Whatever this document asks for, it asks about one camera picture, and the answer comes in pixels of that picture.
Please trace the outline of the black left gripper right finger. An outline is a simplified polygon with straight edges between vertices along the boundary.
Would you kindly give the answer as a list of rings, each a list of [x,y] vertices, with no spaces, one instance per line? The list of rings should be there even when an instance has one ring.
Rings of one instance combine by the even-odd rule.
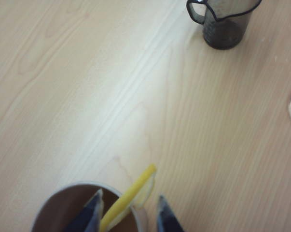
[[[156,226],[158,232],[184,232],[163,195],[160,195],[158,199]]]

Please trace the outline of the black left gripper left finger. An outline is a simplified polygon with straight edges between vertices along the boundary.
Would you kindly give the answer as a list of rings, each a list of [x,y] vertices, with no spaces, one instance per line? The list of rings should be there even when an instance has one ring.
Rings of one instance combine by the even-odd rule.
[[[81,212],[64,228],[64,232],[98,232],[104,209],[100,188],[84,205]]]

